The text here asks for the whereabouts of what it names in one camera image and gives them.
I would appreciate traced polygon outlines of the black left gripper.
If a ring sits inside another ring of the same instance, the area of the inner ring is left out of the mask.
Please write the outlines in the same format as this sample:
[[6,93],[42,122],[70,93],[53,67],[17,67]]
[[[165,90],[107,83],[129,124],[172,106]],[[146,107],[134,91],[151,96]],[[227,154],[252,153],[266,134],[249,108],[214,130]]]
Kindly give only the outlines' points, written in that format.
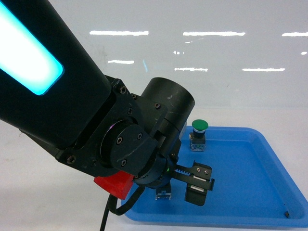
[[151,189],[167,185],[171,178],[187,183],[185,201],[197,206],[205,204],[208,191],[212,191],[215,180],[211,179],[210,166],[194,162],[192,167],[176,165],[177,154],[168,155],[167,158],[158,154],[151,162],[145,173],[140,173],[133,182],[142,187]]

